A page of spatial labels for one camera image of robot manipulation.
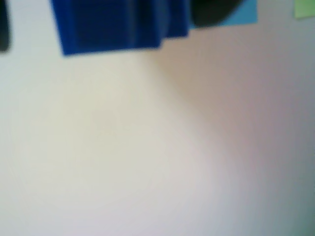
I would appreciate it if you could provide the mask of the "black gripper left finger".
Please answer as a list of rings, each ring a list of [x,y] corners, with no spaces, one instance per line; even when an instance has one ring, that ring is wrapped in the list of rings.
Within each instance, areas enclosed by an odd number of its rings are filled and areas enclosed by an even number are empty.
[[[0,51],[7,52],[10,47],[10,27],[5,0],[0,0]]]

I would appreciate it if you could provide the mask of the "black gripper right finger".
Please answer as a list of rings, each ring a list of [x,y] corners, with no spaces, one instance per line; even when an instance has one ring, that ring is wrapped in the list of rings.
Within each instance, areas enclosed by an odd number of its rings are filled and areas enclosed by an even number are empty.
[[[243,0],[191,0],[191,20],[195,27],[211,27],[229,17]]]

